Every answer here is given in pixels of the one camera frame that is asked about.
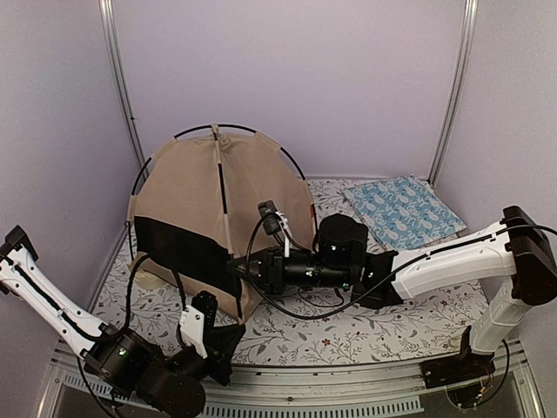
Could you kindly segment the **beige pet tent fabric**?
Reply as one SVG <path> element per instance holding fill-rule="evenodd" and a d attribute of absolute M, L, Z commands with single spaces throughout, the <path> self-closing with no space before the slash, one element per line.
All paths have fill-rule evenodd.
<path fill-rule="evenodd" d="M 310 187 L 285 149 L 261 132 L 225 131 L 171 138 L 152 156 L 150 175 L 133 194 L 128 219 L 137 252 L 133 263 L 185 292 L 214 294 L 218 308 L 239 323 L 261 298 L 248 280 L 226 270 L 229 260 L 273 246 L 262 232 L 258 204 L 272 201 L 298 244 L 308 248 L 317 229 Z"/>

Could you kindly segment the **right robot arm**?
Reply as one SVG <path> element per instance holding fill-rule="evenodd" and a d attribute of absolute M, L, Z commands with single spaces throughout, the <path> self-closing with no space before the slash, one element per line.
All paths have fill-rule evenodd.
<path fill-rule="evenodd" d="M 255 251 L 250 238 L 245 256 L 229 260 L 226 268 L 263 297 L 280 294 L 287 285 L 348 288 L 352 304 L 372 309 L 400 305 L 441 287 L 503 277 L 487 313 L 463 333 L 460 351 L 450 361 L 453 376 L 467 380 L 493 358 L 531 307 L 556 297 L 552 229 L 535 224 L 518 206 L 503 214 L 484 230 L 451 242 L 372 254 L 366 250 L 367 227 L 349 216 L 323 218 L 312 246 L 304 248 L 294 242 L 284 214 L 260 205 L 256 227 L 268 235 L 282 233 L 282 244 Z"/>

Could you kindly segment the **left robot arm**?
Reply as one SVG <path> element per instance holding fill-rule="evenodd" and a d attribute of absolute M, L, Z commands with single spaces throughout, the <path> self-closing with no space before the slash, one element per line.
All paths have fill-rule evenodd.
<path fill-rule="evenodd" d="M 232 356 L 245 325 L 216 326 L 214 294 L 201 291 L 183 303 L 177 326 L 181 349 L 166 356 L 130 328 L 130 310 L 121 327 L 102 321 L 54 286 L 37 259 L 25 230 L 14 226 L 1 245 L 2 293 L 26 301 L 84 362 L 83 369 L 108 383 L 114 393 L 135 395 L 171 417 L 196 417 L 205 409 L 203 379 L 223 387 L 230 384 Z"/>

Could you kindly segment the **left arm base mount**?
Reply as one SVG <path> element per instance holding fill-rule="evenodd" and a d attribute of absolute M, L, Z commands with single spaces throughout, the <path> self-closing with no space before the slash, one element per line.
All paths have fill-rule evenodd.
<path fill-rule="evenodd" d="M 138 384 L 138 362 L 129 353 L 106 356 L 89 352 L 85 357 L 85 369 L 108 383 L 117 393 L 130 397 Z"/>

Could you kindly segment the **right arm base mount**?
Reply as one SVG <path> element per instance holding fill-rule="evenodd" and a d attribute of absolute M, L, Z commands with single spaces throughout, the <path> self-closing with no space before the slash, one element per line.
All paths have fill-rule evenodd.
<path fill-rule="evenodd" d="M 451 356 L 422 361 L 419 364 L 426 388 L 438 388 L 495 372 L 494 354 L 474 354 L 470 345 L 471 326 L 461 335 L 460 351 Z"/>

